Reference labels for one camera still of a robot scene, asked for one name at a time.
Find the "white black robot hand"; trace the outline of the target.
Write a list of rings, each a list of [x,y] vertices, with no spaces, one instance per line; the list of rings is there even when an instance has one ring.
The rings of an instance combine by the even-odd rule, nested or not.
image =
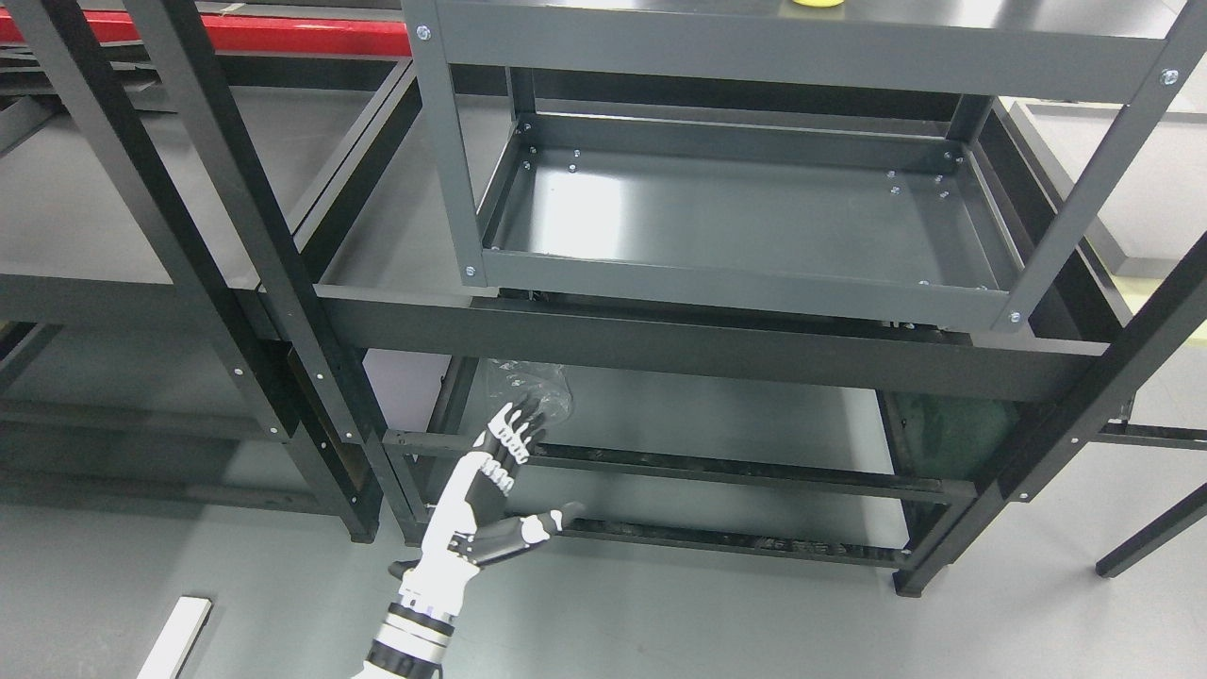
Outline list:
[[[508,400],[488,420],[441,490],[422,533],[422,554],[402,572],[390,615],[451,624],[470,580],[483,568],[532,551],[585,516],[579,502],[526,516],[507,513],[521,466],[546,434],[544,423],[535,396]]]

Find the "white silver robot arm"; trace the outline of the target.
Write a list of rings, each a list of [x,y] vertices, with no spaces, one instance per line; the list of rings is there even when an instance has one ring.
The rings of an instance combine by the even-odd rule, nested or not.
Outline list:
[[[441,678],[456,615],[396,601],[356,678]]]

